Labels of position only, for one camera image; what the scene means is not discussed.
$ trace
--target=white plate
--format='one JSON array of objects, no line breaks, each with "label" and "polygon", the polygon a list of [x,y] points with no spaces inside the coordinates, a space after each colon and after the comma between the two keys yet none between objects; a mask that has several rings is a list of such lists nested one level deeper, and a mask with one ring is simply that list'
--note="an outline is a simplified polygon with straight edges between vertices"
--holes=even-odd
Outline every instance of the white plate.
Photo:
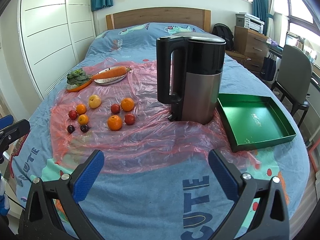
[{"label": "white plate", "polygon": [[[105,71],[108,71],[113,68],[116,68],[116,67],[106,68],[106,69],[98,72],[98,74],[105,72]],[[107,79],[97,79],[97,80],[94,80],[94,82],[96,82],[97,84],[100,84],[100,85],[104,85],[104,86],[112,85],[112,84],[115,84],[115,83],[123,80],[126,77],[126,75],[127,75],[127,73],[125,75],[119,76],[119,77],[113,77],[113,78],[107,78]]]}]

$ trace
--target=black kettle top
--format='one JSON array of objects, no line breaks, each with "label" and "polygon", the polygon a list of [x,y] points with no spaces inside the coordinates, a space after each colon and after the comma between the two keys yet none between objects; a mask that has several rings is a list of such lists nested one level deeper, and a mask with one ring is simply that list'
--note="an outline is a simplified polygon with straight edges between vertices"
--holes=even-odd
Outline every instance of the black kettle top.
[{"label": "black kettle top", "polygon": [[175,33],[174,36],[185,37],[189,41],[197,41],[212,44],[226,44],[226,41],[223,38],[220,38],[210,33],[181,32]]}]

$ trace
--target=black backpack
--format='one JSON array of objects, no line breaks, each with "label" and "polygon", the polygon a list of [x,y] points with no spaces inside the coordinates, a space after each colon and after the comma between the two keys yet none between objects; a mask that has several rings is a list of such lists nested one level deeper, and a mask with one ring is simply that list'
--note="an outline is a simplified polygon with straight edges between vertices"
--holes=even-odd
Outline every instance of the black backpack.
[{"label": "black backpack", "polygon": [[223,38],[226,41],[226,50],[233,50],[233,34],[228,26],[217,23],[214,25],[212,34]]}]

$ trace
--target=electric kettle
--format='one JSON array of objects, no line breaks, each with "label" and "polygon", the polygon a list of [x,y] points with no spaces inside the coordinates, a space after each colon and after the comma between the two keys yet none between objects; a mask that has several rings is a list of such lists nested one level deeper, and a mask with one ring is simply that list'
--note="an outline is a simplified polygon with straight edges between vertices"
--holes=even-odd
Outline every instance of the electric kettle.
[{"label": "electric kettle", "polygon": [[157,98],[171,104],[170,121],[211,121],[225,46],[224,39],[209,33],[182,32],[156,40]]}]

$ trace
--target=leafy vegetable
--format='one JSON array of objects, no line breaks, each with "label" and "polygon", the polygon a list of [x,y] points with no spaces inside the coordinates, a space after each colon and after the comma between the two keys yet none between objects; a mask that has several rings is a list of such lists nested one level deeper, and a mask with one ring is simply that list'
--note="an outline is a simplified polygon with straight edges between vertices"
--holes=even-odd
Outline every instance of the leafy vegetable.
[{"label": "leafy vegetable", "polygon": [[89,75],[86,75],[85,71],[82,68],[76,69],[74,71],[71,71],[67,75],[67,83],[70,85],[77,85],[81,86],[88,81],[90,81]]}]

